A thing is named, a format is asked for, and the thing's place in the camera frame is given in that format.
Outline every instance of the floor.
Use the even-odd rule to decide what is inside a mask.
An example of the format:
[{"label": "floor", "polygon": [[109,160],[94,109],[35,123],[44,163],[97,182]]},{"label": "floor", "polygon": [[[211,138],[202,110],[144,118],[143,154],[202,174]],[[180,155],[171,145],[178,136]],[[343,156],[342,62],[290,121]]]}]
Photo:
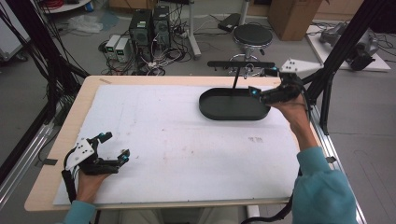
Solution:
[{"label": "floor", "polygon": [[[239,11],[240,4],[229,4],[227,8],[205,7],[206,1],[197,1],[196,15],[216,15],[220,20],[222,13]],[[103,17],[106,8],[90,15]],[[62,25],[72,16],[87,14],[83,10],[58,15],[55,20]],[[100,75],[106,69],[106,61],[98,46],[112,34],[122,34],[129,25],[128,15],[119,14],[120,19],[107,21],[106,30],[99,34],[86,35],[80,32],[64,33],[62,41],[75,57],[76,61],[89,73]],[[197,16],[195,26],[216,28],[212,17]],[[256,21],[268,25],[265,18],[249,17],[247,21]],[[396,45],[396,38],[387,35],[388,41]],[[166,76],[228,76],[228,71],[206,66],[211,60],[227,60],[237,52],[231,35],[206,36],[197,35],[196,39],[202,51],[199,60],[186,63],[173,63],[165,67]],[[265,51],[266,55],[257,55],[262,61],[274,62],[280,66],[288,58],[318,62],[308,41],[283,42],[274,35],[272,45]],[[367,223],[396,223],[396,57],[383,50],[378,55],[390,60],[391,71],[352,72],[339,70],[332,86],[332,100],[329,114],[329,132],[336,148],[339,160],[344,166],[349,182],[356,194]],[[33,119],[46,103],[45,79],[39,75],[32,60],[19,62],[12,60],[0,67],[0,162],[16,146]],[[43,150],[42,157],[50,150],[50,144]],[[65,212],[29,213],[23,209],[27,195],[40,171],[32,166],[15,188],[0,211],[1,223],[55,223],[61,221]],[[263,216],[271,215],[280,209],[280,205],[261,206]],[[186,222],[196,214],[196,209],[167,210],[164,217],[168,222]],[[100,223],[114,223],[118,211],[104,212]],[[290,223],[291,217],[277,223]]]}]

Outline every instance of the black tray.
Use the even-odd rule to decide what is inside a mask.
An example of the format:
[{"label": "black tray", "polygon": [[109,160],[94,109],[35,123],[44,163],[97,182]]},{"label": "black tray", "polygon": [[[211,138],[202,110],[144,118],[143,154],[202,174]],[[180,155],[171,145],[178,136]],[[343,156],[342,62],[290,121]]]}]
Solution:
[{"label": "black tray", "polygon": [[215,120],[259,120],[270,108],[251,97],[248,89],[214,88],[199,98],[201,113]]}]

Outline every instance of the teal sleeve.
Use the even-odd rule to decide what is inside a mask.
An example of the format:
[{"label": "teal sleeve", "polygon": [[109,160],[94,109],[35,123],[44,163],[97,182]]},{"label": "teal sleeve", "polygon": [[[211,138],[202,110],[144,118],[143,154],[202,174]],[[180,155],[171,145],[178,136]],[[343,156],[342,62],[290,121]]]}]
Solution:
[{"label": "teal sleeve", "polygon": [[357,223],[347,177],[329,167],[321,147],[303,150],[297,159],[303,175],[294,185],[293,223]]},{"label": "teal sleeve", "polygon": [[87,224],[91,221],[95,206],[90,203],[73,201],[63,224]]}]

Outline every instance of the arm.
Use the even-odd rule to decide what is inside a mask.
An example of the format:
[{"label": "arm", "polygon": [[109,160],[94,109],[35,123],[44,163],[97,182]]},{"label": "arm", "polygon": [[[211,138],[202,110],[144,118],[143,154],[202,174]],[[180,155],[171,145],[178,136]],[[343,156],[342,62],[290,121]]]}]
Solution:
[{"label": "arm", "polygon": [[271,106],[288,120],[300,147],[297,159],[303,175],[294,185],[293,223],[356,223],[356,202],[347,177],[326,162],[309,125],[303,96]]},{"label": "arm", "polygon": [[78,172],[78,193],[75,201],[72,202],[69,212],[64,218],[64,224],[87,224],[95,212],[92,204],[96,192],[102,182],[109,175],[85,175],[82,171]]}]

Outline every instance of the hand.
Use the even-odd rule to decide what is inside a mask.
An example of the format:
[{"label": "hand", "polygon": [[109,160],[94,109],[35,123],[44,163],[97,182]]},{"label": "hand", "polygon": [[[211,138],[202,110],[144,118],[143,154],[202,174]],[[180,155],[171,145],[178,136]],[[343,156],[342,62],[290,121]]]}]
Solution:
[{"label": "hand", "polygon": [[269,106],[280,110],[285,119],[290,123],[290,128],[297,137],[300,150],[318,145],[312,133],[305,111],[305,101],[301,94],[286,103],[276,103]]},{"label": "hand", "polygon": [[78,192],[76,199],[84,203],[93,203],[96,192],[102,182],[110,175],[85,175],[78,171]]},{"label": "hand", "polygon": [[297,124],[309,125],[309,120],[305,110],[305,101],[301,94],[286,103],[276,103],[269,106],[280,110],[286,120],[290,123],[291,128]]}]

